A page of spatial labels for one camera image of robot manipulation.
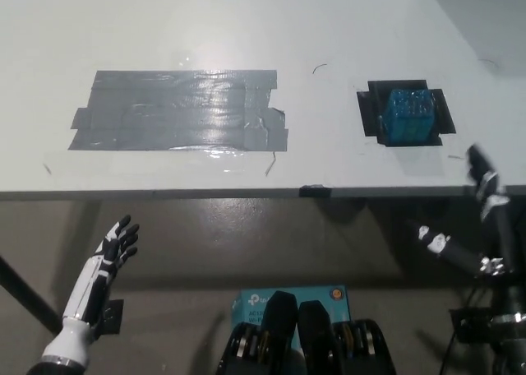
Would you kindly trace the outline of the black and white robot right hand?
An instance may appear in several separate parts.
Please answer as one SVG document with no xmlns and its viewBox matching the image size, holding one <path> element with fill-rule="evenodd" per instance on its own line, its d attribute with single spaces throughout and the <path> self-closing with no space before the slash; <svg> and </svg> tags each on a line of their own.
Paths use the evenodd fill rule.
<svg viewBox="0 0 526 375">
<path fill-rule="evenodd" d="M 517 237 L 510 218 L 511 198 L 480 146 L 471 145 L 467 157 L 480 221 L 496 247 L 490 255 L 476 254 L 452 235 L 415 220 L 408 222 L 411 238 L 433 256 L 490 286 L 494 292 L 492 317 L 497 323 L 524 322 L 525 244 Z"/>
</svg>

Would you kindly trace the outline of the white and black robot left hand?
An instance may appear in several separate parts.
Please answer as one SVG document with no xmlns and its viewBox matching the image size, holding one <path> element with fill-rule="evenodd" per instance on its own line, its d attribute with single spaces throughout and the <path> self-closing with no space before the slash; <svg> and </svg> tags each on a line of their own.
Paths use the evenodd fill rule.
<svg viewBox="0 0 526 375">
<path fill-rule="evenodd" d="M 136 255 L 138 224 L 125 215 L 105 234 L 88 257 L 67 301 L 63 317 L 96 328 L 104 318 L 111 286 L 123 265 Z"/>
</svg>

